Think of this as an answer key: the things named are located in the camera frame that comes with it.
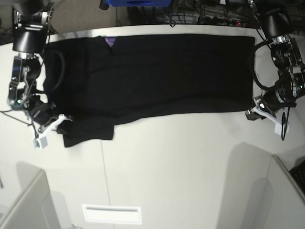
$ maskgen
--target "black garment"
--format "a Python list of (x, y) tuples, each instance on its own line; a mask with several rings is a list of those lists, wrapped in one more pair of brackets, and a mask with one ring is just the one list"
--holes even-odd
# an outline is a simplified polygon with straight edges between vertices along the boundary
[(248, 109), (253, 47), (253, 37), (200, 34), (117, 37), (111, 48), (102, 37), (64, 40), (46, 51), (44, 88), (60, 75), (58, 50), (66, 71), (49, 99), (74, 117), (60, 126), (65, 146), (111, 140), (115, 125), (141, 118)]

